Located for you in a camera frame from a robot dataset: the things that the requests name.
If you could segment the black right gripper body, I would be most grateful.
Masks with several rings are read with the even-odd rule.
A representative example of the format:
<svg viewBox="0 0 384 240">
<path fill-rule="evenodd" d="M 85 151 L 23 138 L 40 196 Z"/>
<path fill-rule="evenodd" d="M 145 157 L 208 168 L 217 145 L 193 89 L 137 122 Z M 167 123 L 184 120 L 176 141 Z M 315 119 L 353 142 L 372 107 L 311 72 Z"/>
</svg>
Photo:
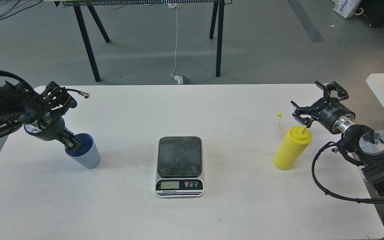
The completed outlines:
<svg viewBox="0 0 384 240">
<path fill-rule="evenodd" d="M 356 118 L 356 114 L 339 101 L 323 100 L 317 109 L 317 121 L 334 135 L 345 133 Z"/>
</svg>

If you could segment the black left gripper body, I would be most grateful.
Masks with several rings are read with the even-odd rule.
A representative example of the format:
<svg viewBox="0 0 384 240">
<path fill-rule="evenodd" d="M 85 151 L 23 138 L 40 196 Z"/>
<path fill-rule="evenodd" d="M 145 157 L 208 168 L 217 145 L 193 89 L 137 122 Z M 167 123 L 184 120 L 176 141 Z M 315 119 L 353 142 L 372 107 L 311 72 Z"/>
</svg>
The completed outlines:
<svg viewBox="0 0 384 240">
<path fill-rule="evenodd" d="M 58 140 L 62 142 L 63 132 L 65 129 L 65 121 L 61 117 L 53 124 L 42 127 L 41 129 L 35 125 L 24 125 L 23 129 L 29 135 L 44 141 Z"/>
</svg>

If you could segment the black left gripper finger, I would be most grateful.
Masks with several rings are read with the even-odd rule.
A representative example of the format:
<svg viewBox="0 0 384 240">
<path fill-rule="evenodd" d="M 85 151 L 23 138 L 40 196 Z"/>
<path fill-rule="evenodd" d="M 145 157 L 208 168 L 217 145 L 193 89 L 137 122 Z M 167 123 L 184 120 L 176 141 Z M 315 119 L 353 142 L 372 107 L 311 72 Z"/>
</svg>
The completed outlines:
<svg viewBox="0 0 384 240">
<path fill-rule="evenodd" d="M 68 151 L 79 151 L 84 147 L 84 143 L 80 140 L 79 135 L 75 135 L 68 129 L 63 129 L 60 141 Z"/>
</svg>

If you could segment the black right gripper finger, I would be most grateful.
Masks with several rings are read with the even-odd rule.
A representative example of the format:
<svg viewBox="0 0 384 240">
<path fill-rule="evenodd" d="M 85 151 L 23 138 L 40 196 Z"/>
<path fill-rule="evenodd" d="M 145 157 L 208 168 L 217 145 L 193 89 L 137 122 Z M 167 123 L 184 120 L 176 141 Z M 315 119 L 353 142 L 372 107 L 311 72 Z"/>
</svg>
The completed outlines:
<svg viewBox="0 0 384 240">
<path fill-rule="evenodd" d="M 292 114 L 293 118 L 306 128 L 309 129 L 314 121 L 319 121 L 321 101 L 316 101 L 311 106 L 305 107 L 300 107 L 294 101 L 291 101 L 291 104 L 295 107 Z"/>
<path fill-rule="evenodd" d="M 324 104 L 340 102 L 349 98 L 348 92 L 336 81 L 326 85 L 320 83 L 319 81 L 315 81 L 315 85 L 323 90 L 323 97 L 321 99 Z M 337 97 L 331 97 L 332 91 L 336 92 Z"/>
</svg>

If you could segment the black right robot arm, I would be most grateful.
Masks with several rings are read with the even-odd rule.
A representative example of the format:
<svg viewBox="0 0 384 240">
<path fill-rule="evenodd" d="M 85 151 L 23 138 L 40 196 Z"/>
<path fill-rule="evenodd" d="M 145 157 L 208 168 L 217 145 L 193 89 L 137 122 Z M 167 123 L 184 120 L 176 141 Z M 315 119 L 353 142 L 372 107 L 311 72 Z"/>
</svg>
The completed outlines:
<svg viewBox="0 0 384 240">
<path fill-rule="evenodd" d="M 330 133 L 341 134 L 337 142 L 326 143 L 314 156 L 311 164 L 311 174 L 317 187 L 331 197 L 365 204 L 384 204 L 384 135 L 369 126 L 356 124 L 356 115 L 346 108 L 341 101 L 348 99 L 348 92 L 337 82 L 315 85 L 323 91 L 323 96 L 311 106 L 300 107 L 294 101 L 292 116 L 306 128 L 314 121 L 319 122 Z M 340 153 L 343 158 L 355 166 L 361 167 L 364 177 L 379 198 L 350 198 L 336 194 L 324 187 L 315 175 L 315 164 L 322 152 L 332 148 L 332 152 Z"/>
</svg>

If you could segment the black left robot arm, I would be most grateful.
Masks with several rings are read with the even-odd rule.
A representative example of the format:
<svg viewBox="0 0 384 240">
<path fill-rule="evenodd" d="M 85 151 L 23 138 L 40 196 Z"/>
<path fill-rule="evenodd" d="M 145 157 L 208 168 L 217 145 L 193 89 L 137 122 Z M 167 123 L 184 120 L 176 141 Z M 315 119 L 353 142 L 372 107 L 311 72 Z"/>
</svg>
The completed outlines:
<svg viewBox="0 0 384 240">
<path fill-rule="evenodd" d="M 17 80 L 0 85 L 0 138 L 23 128 L 29 135 L 44 141 L 57 140 L 74 156 L 87 152 L 92 140 L 75 135 L 65 126 L 63 115 L 77 102 L 70 95 L 76 92 L 84 98 L 84 91 L 59 86 L 50 82 L 42 93 L 37 93 L 24 79 L 0 70 L 0 77 Z"/>
</svg>

